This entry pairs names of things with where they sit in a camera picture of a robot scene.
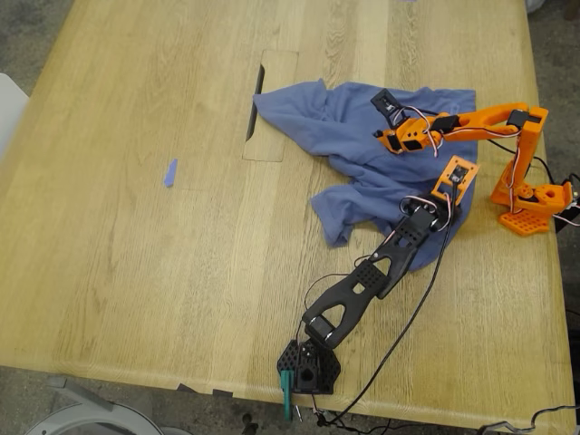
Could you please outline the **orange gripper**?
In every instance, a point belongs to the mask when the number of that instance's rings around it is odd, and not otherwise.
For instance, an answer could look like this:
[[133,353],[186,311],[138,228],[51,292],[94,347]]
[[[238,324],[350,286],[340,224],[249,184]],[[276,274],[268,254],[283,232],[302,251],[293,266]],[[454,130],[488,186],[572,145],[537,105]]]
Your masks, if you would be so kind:
[[430,130],[430,121],[423,118],[409,117],[404,121],[399,121],[395,130],[376,130],[372,133],[385,148],[393,154],[401,154],[404,151],[418,151],[425,148],[438,150],[440,147],[441,135]]

